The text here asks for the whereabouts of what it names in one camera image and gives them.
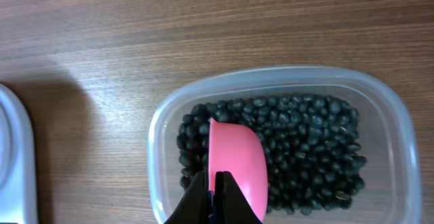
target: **container rim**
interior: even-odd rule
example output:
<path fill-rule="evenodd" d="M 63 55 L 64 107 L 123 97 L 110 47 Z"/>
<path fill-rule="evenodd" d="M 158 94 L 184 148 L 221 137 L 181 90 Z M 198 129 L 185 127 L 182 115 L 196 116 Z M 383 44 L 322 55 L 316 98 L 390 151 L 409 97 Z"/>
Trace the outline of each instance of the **container rim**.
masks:
<path fill-rule="evenodd" d="M 245 73 L 257 73 L 264 71 L 282 71 L 282 70 L 296 70 L 303 69 L 307 71 L 314 70 L 323 70 L 337 74 L 331 77 L 334 78 L 351 78 L 352 80 L 358 80 L 363 82 L 365 85 L 376 88 L 379 94 L 382 95 L 383 99 L 388 102 L 389 109 L 394 112 L 398 118 L 399 129 L 401 132 L 401 137 L 403 141 L 407 142 L 405 144 L 406 148 L 403 150 L 403 154 L 405 156 L 405 161 L 409 164 L 406 164 L 406 179 L 411 179 L 410 184 L 407 186 L 409 199 L 406 200 L 406 215 L 403 216 L 402 223 L 417 223 L 420 220 L 422 214 L 422 190 L 420 183 L 420 171 L 419 171 L 419 162 L 418 162 L 418 149 L 416 144 L 416 137 L 414 134 L 414 127 L 412 123 L 412 118 L 407 107 L 404 105 L 402 99 L 390 88 L 388 85 L 380 81 L 379 79 L 372 77 L 371 75 L 354 71 L 351 69 L 345 69 L 340 67 L 331 67 L 331 66 L 321 66 L 321 65 L 285 65 L 285 66 L 272 66 L 272 67 L 256 67 L 251 69 L 243 69 L 238 71 L 232 71 L 228 73 L 223 73 L 220 75 L 215 75 L 211 77 L 206 77 L 203 79 L 199 79 L 197 81 L 191 82 L 181 88 L 178 88 L 176 91 L 172 92 L 160 105 L 157 107 L 157 110 L 151 120 L 151 124 L 149 127 L 149 137 L 148 137 L 148 145 L 147 145 L 147 163 L 148 163 L 148 181 L 149 181 L 149 191 L 151 195 L 151 206 L 155 215 L 155 218 L 158 223 L 163 223 L 163 220 L 167 219 L 167 216 L 163 209 L 163 204 L 156 200 L 159 197 L 159 179 L 156 175 L 157 169 L 154 167 L 154 163 L 158 158 L 158 155 L 155 153 L 155 145 L 156 145 L 156 131 L 155 128 L 161 128 L 163 126 L 161 120 L 161 114 L 165 111 L 168 105 L 173 103 L 178 97 L 183 94 L 189 93 L 193 88 L 204 87 L 205 83 L 214 83 L 216 80 L 224 79 L 231 76 L 236 76 Z"/>

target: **wooden table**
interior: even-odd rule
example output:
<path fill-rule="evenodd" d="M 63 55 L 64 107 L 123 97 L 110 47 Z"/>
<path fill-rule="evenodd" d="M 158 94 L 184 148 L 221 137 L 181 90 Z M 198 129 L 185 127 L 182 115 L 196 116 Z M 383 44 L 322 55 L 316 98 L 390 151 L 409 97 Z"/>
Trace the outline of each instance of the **wooden table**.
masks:
<path fill-rule="evenodd" d="M 154 223 L 159 102 L 276 64 L 356 69 L 402 97 L 434 223 L 434 0 L 0 0 L 0 82 L 33 119 L 40 223 Z"/>

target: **wood grain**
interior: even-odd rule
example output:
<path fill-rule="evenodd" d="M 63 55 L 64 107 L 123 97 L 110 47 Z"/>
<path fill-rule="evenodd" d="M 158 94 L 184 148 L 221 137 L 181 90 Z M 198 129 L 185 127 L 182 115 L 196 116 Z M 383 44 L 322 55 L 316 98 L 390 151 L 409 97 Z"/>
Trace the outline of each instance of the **wood grain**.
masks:
<path fill-rule="evenodd" d="M 434 0 L 0 0 L 0 82 L 23 100 L 39 215 L 154 223 L 146 139 L 170 92 L 218 73 L 326 64 L 374 75 L 411 111 L 422 223 L 434 223 Z"/>

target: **clear plastic container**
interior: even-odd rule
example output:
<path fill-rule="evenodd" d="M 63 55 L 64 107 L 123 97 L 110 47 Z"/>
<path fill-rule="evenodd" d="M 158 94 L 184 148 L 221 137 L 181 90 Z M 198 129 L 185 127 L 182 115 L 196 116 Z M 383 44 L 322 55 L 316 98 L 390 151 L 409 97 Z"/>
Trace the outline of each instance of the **clear plastic container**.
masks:
<path fill-rule="evenodd" d="M 176 136 L 181 118 L 199 103 L 258 95 L 329 94 L 359 110 L 361 170 L 366 187 L 348 210 L 272 212 L 264 223 L 418 223 L 422 210 L 418 152 L 402 100 L 372 76 L 335 67 L 266 67 L 202 79 L 175 91 L 158 107 L 149 128 L 148 176 L 155 218 L 163 223 L 178 205 L 181 165 Z"/>

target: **pink measuring cup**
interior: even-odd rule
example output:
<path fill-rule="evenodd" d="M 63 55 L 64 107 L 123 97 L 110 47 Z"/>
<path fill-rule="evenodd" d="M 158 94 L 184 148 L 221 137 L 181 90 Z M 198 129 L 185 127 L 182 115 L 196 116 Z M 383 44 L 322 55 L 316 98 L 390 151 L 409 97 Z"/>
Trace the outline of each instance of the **pink measuring cup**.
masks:
<path fill-rule="evenodd" d="M 265 218 L 268 179 L 265 155 L 259 138 L 246 126 L 211 119 L 208 164 L 209 190 L 214 191 L 216 173 L 229 171 L 260 221 Z"/>

